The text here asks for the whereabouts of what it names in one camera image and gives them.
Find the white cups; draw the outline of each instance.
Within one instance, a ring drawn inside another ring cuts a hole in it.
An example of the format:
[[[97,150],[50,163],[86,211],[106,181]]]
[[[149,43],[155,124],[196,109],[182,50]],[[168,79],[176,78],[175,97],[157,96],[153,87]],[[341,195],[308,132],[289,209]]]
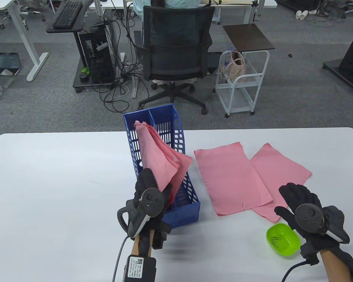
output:
[[[303,20],[308,14],[309,14],[309,11],[304,10],[304,11],[302,12],[302,14],[299,16],[299,19],[300,19],[300,20]]]
[[[301,16],[301,14],[302,14],[302,11],[297,11],[297,12],[295,13],[295,18],[296,18],[296,19],[299,19],[299,17]]]

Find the green plastic bowl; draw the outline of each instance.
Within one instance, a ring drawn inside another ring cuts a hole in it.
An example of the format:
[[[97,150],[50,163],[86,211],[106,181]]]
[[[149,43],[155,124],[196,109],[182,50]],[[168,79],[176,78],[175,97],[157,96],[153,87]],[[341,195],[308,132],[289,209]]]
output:
[[[267,230],[267,241],[282,256],[291,256],[301,247],[301,240],[291,228],[278,223]]]

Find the light blue shirt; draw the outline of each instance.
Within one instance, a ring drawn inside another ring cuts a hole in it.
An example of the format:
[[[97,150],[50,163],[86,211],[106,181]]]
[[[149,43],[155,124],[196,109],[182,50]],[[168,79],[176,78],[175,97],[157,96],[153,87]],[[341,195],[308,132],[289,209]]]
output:
[[[200,5],[200,0],[165,0],[166,8],[193,9]],[[144,6],[151,6],[151,0],[134,0],[133,9],[144,20]]]

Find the dark brown tabletop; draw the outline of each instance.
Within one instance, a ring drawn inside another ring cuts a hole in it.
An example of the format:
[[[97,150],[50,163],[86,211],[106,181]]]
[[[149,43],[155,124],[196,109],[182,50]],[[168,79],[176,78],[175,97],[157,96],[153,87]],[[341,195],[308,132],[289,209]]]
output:
[[[224,26],[224,30],[239,52],[274,49],[256,24]]]

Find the handbag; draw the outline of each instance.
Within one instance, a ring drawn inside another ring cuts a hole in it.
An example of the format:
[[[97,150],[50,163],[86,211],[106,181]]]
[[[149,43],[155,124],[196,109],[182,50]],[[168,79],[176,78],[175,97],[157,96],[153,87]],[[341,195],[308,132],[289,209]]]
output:
[[[246,74],[246,62],[242,54],[237,50],[232,51],[228,55],[229,58],[226,58],[224,65],[221,67],[220,73],[221,78],[225,79],[223,73],[229,77],[231,82],[234,82],[237,77]],[[241,78],[239,82],[246,82],[246,78]]]

